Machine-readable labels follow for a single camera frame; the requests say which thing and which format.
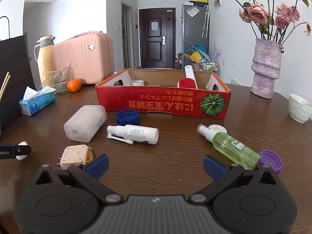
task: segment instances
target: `purple plastic cap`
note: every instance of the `purple plastic cap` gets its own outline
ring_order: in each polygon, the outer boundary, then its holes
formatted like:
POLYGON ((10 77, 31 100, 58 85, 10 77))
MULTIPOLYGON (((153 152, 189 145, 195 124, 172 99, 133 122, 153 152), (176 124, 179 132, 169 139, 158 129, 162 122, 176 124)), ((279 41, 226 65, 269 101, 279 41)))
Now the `purple plastic cap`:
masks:
POLYGON ((259 153, 260 160, 257 167, 260 168, 262 165, 269 165, 276 173, 280 173, 283 170, 283 160, 278 154, 270 149, 262 149, 259 153))

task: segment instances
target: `tissue pack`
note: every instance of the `tissue pack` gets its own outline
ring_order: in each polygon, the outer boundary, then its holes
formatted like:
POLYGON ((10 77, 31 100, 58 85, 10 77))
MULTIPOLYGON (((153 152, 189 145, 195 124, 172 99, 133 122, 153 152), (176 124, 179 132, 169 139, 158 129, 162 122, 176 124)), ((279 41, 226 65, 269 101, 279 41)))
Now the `tissue pack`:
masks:
POLYGON ((29 100, 21 99, 18 104, 21 109, 21 113, 32 116, 42 108, 45 108, 47 105, 55 101, 55 96, 53 92, 43 94, 38 97, 31 98, 29 100))

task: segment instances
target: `green liquid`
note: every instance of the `green liquid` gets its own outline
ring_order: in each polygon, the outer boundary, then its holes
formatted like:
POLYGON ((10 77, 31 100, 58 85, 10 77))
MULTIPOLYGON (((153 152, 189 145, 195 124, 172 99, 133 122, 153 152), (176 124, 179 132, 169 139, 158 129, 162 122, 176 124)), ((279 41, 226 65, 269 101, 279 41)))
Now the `green liquid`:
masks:
POLYGON ((260 159, 257 152, 226 133, 217 133, 213 138, 213 146, 245 170, 253 170, 260 159))

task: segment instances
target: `door frame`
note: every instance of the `door frame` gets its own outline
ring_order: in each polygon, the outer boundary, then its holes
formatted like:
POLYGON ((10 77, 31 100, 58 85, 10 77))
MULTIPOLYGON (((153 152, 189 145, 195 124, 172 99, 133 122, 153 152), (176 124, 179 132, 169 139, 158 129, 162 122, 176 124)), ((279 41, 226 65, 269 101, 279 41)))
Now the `door frame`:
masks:
POLYGON ((134 48, 133 48, 133 15, 132 15, 132 7, 125 2, 121 1, 121 21, 123 14, 123 7, 127 10, 126 16, 126 32, 127 32, 127 56, 128 56, 128 66, 129 68, 134 67, 134 48))
POLYGON ((176 25, 177 25, 177 21, 176 21, 176 8, 148 8, 148 9, 139 9, 139 40, 140 40, 140 65, 141 68, 144 68, 143 66, 143 56, 142 56, 142 18, 141 18, 141 12, 142 11, 157 11, 157 10, 172 10, 173 14, 174 14, 174 55, 173 55, 173 60, 172 60, 172 68, 174 68, 174 61, 175 61, 175 56, 176 56, 176 25))

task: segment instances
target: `white cup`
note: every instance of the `white cup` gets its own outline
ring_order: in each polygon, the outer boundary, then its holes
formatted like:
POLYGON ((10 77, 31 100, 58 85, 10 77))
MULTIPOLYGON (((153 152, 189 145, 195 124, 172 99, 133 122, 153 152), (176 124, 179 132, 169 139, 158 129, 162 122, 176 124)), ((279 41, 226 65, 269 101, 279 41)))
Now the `white cup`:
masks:
POLYGON ((144 86, 143 80, 134 80, 132 81, 132 86, 144 86))
POLYGON ((289 115, 300 123, 305 123, 312 116, 312 104, 295 94, 289 94, 289 115))

